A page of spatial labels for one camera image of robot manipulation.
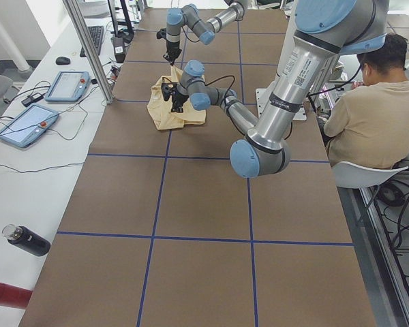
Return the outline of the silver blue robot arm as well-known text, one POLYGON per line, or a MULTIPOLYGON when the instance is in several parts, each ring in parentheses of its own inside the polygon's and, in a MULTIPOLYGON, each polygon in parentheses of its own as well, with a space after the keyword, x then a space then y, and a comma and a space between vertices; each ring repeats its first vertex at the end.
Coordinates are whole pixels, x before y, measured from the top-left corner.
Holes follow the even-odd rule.
POLYGON ((204 66, 191 60, 178 82, 162 85, 173 112, 190 102, 195 110, 219 106, 242 133, 230 148, 233 170, 243 178, 286 168, 290 151, 284 134, 301 108, 319 71, 335 55, 381 48, 386 37, 388 1, 300 1, 293 8, 294 46, 260 116, 253 115, 232 89, 208 86, 204 66))
POLYGON ((166 40, 166 54, 163 57, 170 65, 175 64, 182 52, 180 48, 182 28, 188 27, 200 42, 208 45, 214 40, 215 34, 228 24, 243 20, 249 1, 225 1, 225 3, 228 8, 208 20, 203 20, 199 16, 198 8, 192 3, 182 8, 170 8, 167 11, 166 27, 157 32, 156 38, 166 40))

